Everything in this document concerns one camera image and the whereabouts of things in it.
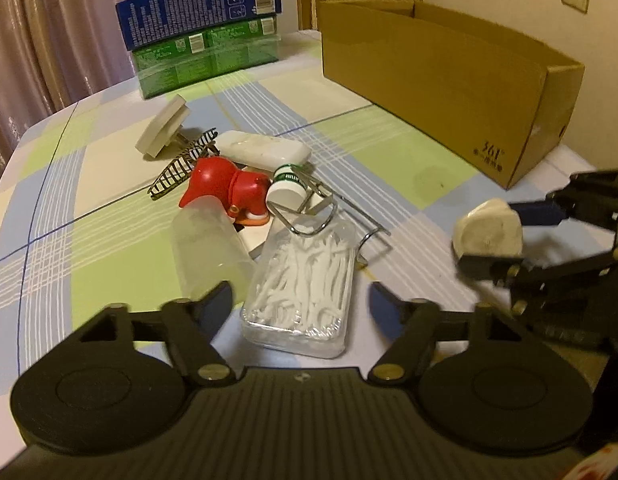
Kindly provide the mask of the white rounded plastic case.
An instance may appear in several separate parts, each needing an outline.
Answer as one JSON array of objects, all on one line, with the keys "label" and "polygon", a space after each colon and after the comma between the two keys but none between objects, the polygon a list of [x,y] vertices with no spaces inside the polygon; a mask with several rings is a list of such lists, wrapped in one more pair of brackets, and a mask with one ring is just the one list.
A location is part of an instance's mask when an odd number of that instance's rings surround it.
[{"label": "white rounded plastic case", "polygon": [[458,218],[452,246],[455,255],[518,257],[522,255],[522,222],[501,198],[490,198]]}]

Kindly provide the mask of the red pig figurine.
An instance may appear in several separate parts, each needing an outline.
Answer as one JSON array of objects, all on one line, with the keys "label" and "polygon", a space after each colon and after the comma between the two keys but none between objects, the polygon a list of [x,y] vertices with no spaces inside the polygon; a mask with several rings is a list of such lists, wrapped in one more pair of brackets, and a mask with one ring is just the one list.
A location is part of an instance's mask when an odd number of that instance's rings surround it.
[{"label": "red pig figurine", "polygon": [[266,174],[239,169],[222,156],[200,158],[190,175],[187,191],[180,198],[184,208],[203,196],[213,196],[232,222],[241,226],[264,226],[270,219],[266,198],[271,181]]}]

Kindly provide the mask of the black white striped hair clip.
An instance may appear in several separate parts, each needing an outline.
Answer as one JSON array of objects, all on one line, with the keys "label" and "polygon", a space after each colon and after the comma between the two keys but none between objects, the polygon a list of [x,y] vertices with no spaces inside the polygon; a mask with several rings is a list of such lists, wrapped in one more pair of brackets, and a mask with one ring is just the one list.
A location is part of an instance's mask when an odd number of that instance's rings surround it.
[{"label": "black white striped hair clip", "polygon": [[177,157],[169,162],[149,187],[150,199],[159,200],[175,191],[182,183],[187,182],[198,159],[219,155],[220,152],[216,145],[218,136],[217,129],[211,128],[205,130],[198,139],[190,141]]}]

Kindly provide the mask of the small white green-label bottle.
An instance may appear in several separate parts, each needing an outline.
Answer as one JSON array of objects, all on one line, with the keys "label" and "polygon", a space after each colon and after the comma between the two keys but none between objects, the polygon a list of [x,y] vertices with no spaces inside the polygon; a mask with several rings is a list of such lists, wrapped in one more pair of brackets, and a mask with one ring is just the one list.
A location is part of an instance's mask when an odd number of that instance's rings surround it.
[{"label": "small white green-label bottle", "polygon": [[307,197],[307,186],[296,174],[296,165],[283,165],[274,171],[266,196],[268,206],[282,206],[291,211],[300,211]]}]

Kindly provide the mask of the white square night light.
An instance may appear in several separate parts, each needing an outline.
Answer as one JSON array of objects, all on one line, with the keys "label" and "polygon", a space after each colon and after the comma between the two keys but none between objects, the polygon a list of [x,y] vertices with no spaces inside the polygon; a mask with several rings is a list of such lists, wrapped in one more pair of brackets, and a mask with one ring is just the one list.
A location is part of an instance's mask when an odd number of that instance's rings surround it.
[{"label": "white square night light", "polygon": [[182,124],[189,117],[190,108],[180,94],[174,96],[149,122],[136,149],[143,155],[156,158],[158,154],[170,145],[185,148],[189,140],[182,133]]}]

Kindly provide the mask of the clear plastic bottle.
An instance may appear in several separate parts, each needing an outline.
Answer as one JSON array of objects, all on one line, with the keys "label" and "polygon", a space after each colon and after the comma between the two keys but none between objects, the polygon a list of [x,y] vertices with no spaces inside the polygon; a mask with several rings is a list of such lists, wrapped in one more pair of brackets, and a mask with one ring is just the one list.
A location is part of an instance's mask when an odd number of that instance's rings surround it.
[{"label": "clear plastic bottle", "polygon": [[201,299],[227,281],[234,303],[242,304],[255,263],[216,197],[203,196],[181,208],[171,222],[170,234],[184,297]]}]

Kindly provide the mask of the clear box of floss picks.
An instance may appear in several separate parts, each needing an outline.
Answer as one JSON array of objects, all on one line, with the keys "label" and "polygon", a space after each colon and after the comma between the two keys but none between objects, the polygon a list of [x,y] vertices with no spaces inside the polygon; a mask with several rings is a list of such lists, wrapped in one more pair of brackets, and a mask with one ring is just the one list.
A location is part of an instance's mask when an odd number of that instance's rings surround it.
[{"label": "clear box of floss picks", "polygon": [[290,228],[272,222],[239,315],[253,344],[319,359],[345,351],[357,229],[340,216],[321,223],[309,216]]}]

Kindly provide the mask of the brown cardboard box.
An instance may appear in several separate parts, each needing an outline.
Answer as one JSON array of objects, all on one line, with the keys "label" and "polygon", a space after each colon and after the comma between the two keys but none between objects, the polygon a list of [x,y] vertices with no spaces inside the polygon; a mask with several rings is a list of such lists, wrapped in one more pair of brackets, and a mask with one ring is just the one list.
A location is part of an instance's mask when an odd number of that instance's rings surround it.
[{"label": "brown cardboard box", "polygon": [[323,1],[323,74],[511,188],[562,140],[581,62],[482,18],[405,1]]}]

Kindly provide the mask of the plaid tablecloth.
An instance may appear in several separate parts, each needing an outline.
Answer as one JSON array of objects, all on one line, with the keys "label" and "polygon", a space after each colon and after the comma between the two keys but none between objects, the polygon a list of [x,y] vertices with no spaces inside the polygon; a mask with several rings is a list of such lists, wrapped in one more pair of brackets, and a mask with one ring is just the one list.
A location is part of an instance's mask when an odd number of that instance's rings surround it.
[{"label": "plaid tablecloth", "polygon": [[[317,32],[284,37],[277,62],[183,91],[187,132],[243,130],[297,139],[318,176],[381,222],[364,248],[341,366],[368,370],[384,352],[367,287],[450,310],[479,300],[506,306],[505,290],[455,273],[455,220],[491,197],[537,200],[589,164],[566,146],[503,190],[405,122],[323,75]],[[179,195],[149,185],[164,168],[136,150],[160,100],[127,80],[38,122],[0,181],[0,468],[23,441],[9,408],[21,372],[108,304],[153,310],[177,298],[169,228]]]}]

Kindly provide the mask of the white oblong plastic case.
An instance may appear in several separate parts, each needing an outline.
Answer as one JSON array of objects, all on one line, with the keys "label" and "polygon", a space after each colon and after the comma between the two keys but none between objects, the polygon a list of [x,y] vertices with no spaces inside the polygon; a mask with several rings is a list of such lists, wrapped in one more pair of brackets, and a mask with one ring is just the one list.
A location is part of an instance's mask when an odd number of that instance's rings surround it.
[{"label": "white oblong plastic case", "polygon": [[283,136],[229,130],[216,138],[220,155],[236,164],[274,172],[284,165],[303,165],[311,156],[307,144]]}]

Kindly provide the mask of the green box bottom of stack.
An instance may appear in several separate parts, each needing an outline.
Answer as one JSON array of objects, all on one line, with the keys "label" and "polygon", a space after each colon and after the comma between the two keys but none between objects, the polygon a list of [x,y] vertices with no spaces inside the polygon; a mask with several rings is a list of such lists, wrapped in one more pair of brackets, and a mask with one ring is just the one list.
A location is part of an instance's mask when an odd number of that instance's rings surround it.
[{"label": "green box bottom of stack", "polygon": [[279,59],[277,18],[190,32],[131,53],[143,98]]}]

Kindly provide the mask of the blue box middle of stack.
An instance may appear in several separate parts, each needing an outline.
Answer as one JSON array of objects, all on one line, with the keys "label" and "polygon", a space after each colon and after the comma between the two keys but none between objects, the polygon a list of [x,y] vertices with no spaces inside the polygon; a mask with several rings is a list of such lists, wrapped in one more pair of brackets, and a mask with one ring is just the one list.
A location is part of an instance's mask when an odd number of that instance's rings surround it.
[{"label": "blue box middle of stack", "polygon": [[116,14],[126,49],[282,12],[282,0],[123,0]]}]

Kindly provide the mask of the pink curtain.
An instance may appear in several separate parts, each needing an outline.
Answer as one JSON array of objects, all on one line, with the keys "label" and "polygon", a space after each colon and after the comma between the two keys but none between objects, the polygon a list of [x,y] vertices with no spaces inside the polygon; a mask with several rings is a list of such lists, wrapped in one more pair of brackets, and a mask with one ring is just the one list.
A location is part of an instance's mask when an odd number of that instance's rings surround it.
[{"label": "pink curtain", "polygon": [[25,131],[132,74],[122,0],[0,0],[0,178]]}]

